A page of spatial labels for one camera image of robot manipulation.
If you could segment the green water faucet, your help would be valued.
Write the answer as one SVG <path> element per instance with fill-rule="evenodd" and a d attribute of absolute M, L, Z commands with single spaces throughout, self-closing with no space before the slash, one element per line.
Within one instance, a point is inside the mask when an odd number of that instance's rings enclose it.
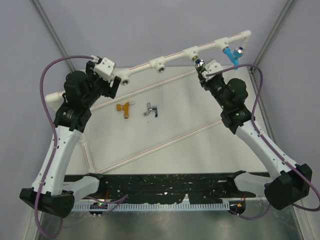
<path fill-rule="evenodd" d="M 194 67 L 197 71 L 203 72 L 205 70 L 205 62 L 199 56 L 197 56 L 197 55 L 194 56 L 192 58 L 192 61 L 194 63 Z"/>

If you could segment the white PVC pipe frame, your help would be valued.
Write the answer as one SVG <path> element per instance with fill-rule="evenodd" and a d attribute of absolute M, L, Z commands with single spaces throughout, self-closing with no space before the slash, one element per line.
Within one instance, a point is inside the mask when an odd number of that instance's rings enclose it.
<path fill-rule="evenodd" d="M 146 63 L 143 63 L 135 67 L 124 68 L 119 71 L 115 71 L 116 69 L 115 67 L 113 71 L 113 80 L 115 76 L 118 76 L 121 78 L 120 84 L 127 85 L 129 83 L 129 77 L 134 74 L 140 73 L 148 69 L 154 69 L 156 70 L 156 72 L 162 73 L 165 71 L 166 69 L 165 64 L 168 62 L 181 59 L 181 58 L 188 58 L 192 61 L 192 58 L 194 56 L 199 56 L 200 52 L 213 49 L 213 48 L 218 48 L 222 52 L 225 47 L 229 47 L 232 52 L 234 51 L 235 48 L 238 48 L 238 47 L 243 47 L 245 49 L 251 35 L 252 35 L 252 32 L 250 30 L 245 30 L 233 36 L 223 37 L 220 39 L 216 39 L 210 43 L 206 43 L 200 46 L 192 46 L 177 53 L 154 58 Z M 89 61 L 92 61 L 93 58 L 91 56 L 88 57 L 88 56 L 73 55 L 73 56 L 69 56 L 68 59 L 89 59 Z"/>

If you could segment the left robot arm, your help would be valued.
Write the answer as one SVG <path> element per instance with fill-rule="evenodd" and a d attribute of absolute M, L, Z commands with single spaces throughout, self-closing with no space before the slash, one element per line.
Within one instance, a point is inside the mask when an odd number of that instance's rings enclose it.
<path fill-rule="evenodd" d="M 101 97 L 114 99 L 121 78 L 113 74 L 116 64 L 104 57 L 90 60 L 85 71 L 69 73 L 64 82 L 63 103 L 53 121 L 49 150 L 38 176 L 30 188 L 23 188 L 20 199 L 36 212 L 66 218 L 74 204 L 92 195 L 102 199 L 107 193 L 102 174 L 87 173 L 80 180 L 64 185 L 72 153 L 92 113 L 90 108 Z"/>

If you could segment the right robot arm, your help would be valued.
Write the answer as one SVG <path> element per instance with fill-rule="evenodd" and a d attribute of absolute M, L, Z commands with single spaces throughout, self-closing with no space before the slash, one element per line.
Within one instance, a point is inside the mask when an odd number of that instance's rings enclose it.
<path fill-rule="evenodd" d="M 277 210 L 305 198 L 310 192 L 312 170 L 307 164 L 299 165 L 285 154 L 262 130 L 254 111 L 248 110 L 246 83 L 239 78 L 224 81 L 223 69 L 216 64 L 205 68 L 196 64 L 200 85 L 211 93 L 222 108 L 221 120 L 226 128 L 241 139 L 258 157 L 269 176 L 238 171 L 231 176 L 226 191 L 231 197 L 243 192 L 266 197 Z"/>

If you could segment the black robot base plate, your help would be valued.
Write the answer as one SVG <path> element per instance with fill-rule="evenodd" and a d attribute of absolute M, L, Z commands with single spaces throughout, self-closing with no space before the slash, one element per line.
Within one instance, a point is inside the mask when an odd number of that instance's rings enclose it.
<path fill-rule="evenodd" d="M 221 203 L 224 198 L 254 198 L 237 190 L 229 173 L 104 174 L 102 188 L 91 197 L 119 200 L 127 204 L 180 204 L 188 197 L 191 204 Z"/>

